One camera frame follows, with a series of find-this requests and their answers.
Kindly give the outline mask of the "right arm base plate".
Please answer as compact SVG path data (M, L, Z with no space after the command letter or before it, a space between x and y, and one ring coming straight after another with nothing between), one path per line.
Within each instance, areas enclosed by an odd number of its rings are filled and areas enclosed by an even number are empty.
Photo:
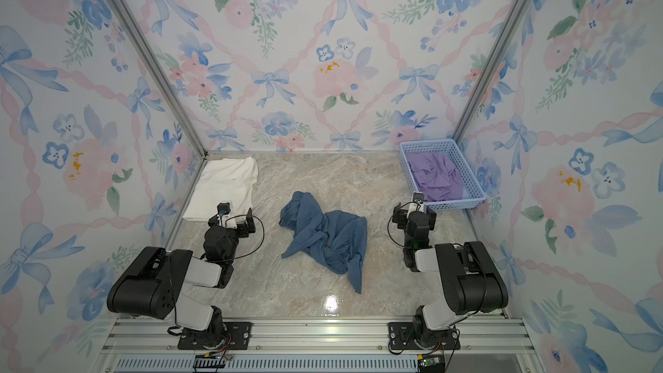
M459 350L459 331L446 329L431 331L423 326L415 326L410 322L388 323L388 346L392 351L451 351Z

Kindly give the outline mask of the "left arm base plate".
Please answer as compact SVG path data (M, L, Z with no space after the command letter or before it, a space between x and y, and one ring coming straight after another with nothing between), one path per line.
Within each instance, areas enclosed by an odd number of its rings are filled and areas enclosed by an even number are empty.
M184 328L177 348L183 351L245 351L253 324L250 322L212 323L205 331Z

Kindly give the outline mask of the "blue t-shirt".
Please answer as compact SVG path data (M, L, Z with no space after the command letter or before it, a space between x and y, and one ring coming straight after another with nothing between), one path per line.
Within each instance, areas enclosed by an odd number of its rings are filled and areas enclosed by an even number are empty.
M281 209L279 225L293 233L283 259L303 252L337 275L347 275L354 291L363 289L368 221L356 214L323 212L310 193L296 191Z

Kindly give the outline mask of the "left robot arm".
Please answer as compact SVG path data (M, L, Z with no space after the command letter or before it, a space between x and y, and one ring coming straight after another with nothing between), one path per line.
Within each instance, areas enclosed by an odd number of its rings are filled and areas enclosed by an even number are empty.
M167 333L178 338L186 351L245 351L252 324L225 321L222 310L186 295L186 285L223 289L231 281L239 241L257 231L260 219L252 210L231 216L228 203L208 220L204 253L191 250L144 248L118 278L107 296L107 308L114 314L145 316L163 321L173 318Z

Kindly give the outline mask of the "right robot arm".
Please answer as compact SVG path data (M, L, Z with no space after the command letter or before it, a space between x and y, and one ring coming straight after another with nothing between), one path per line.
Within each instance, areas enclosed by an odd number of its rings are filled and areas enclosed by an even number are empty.
M458 350L458 324L509 304L506 283L483 243L430 244L436 218L435 211L415 201L396 205L390 218L390 224L404 232L406 267L437 275L442 287L440 297L418 307L411 321L388 325L392 352Z

